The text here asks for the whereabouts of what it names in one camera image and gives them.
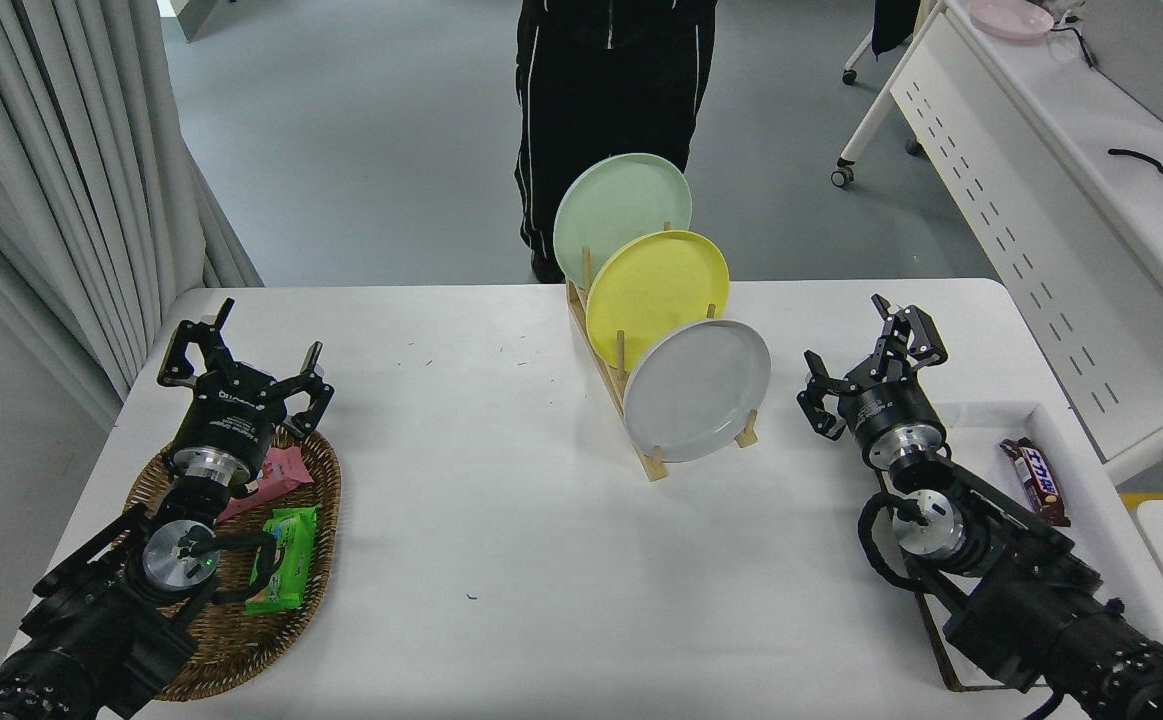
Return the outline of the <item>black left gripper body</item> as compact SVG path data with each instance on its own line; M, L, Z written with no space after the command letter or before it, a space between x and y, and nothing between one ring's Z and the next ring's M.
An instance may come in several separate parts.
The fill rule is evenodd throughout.
M276 379L243 365L226 375L200 375L193 400L173 439L173 465L185 468L193 454L228 455L257 469L273 443L276 425L287 416L281 398L270 395Z

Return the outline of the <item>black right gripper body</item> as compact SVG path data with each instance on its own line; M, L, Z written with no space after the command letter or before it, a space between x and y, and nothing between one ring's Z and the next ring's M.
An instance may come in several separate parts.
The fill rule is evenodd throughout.
M837 398L837 413L861 451L898 436L927 448L946 445L946 425L914 378L847 382Z

